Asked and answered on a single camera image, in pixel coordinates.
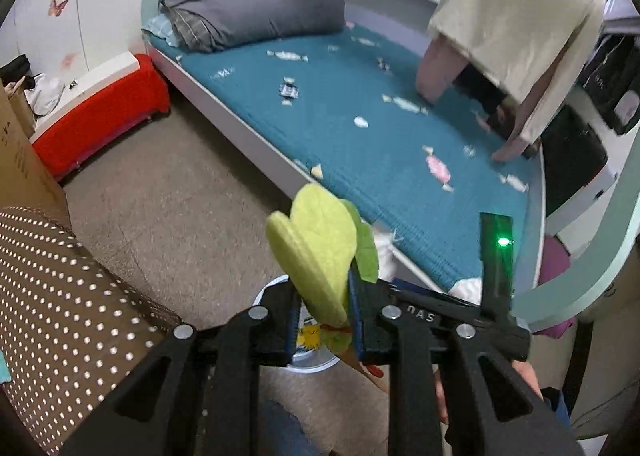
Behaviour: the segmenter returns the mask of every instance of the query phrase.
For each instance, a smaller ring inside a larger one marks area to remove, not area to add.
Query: metal screw
[[[476,335],[476,329],[470,324],[463,323],[456,326],[456,333],[463,339],[470,339]]]
[[[382,315],[387,319],[397,319],[402,315],[402,310],[395,305],[386,305],[382,309]]]
[[[253,306],[249,309],[249,317],[254,319],[254,321],[260,321],[264,319],[269,314],[269,310],[267,310],[264,306]]]
[[[180,340],[188,339],[193,335],[193,326],[180,324],[174,328],[174,337]]]

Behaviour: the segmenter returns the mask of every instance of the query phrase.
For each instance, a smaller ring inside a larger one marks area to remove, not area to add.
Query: cardboard box
[[[65,192],[38,158],[0,90],[0,208],[7,206],[37,208],[71,227]]]
[[[31,106],[29,106],[27,97],[24,94],[24,88],[18,88],[18,91],[9,97],[9,102],[14,109],[15,116],[20,123],[22,131],[24,131],[24,134],[30,139],[36,131],[36,121]]]

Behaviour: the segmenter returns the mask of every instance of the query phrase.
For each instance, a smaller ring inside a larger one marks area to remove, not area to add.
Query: folded blanket
[[[344,28],[344,0],[160,0],[190,50],[233,46]]]

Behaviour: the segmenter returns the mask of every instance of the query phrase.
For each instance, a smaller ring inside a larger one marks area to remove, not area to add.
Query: round trash bin
[[[256,296],[254,300],[254,306],[260,305],[264,289],[272,285],[277,285],[279,283],[287,281],[288,279],[289,276],[284,275],[276,277],[273,281],[266,284],[264,288],[260,290],[260,293]],[[300,327],[302,328],[302,326],[308,324],[309,321],[312,321],[312,318],[309,315],[309,312],[306,310],[305,305],[302,305],[300,309]],[[338,363],[339,360],[340,359],[338,359],[338,357],[336,357],[324,346],[320,346],[320,349],[317,350],[305,350],[304,348],[299,348],[296,351],[296,354],[293,355],[293,360],[285,369],[294,373],[318,373],[334,366]]]

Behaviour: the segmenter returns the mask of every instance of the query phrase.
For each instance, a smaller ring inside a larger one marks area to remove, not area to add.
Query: felt toy
[[[309,184],[296,195],[291,216],[275,212],[267,239],[308,311],[321,324],[348,325],[347,273],[358,245],[346,207],[326,189]]]
[[[269,216],[266,232],[276,260],[321,324],[322,343],[386,391],[350,348],[347,276],[353,259],[363,281],[378,279],[373,233],[356,207],[318,184],[309,184],[293,200],[290,217],[279,211]]]

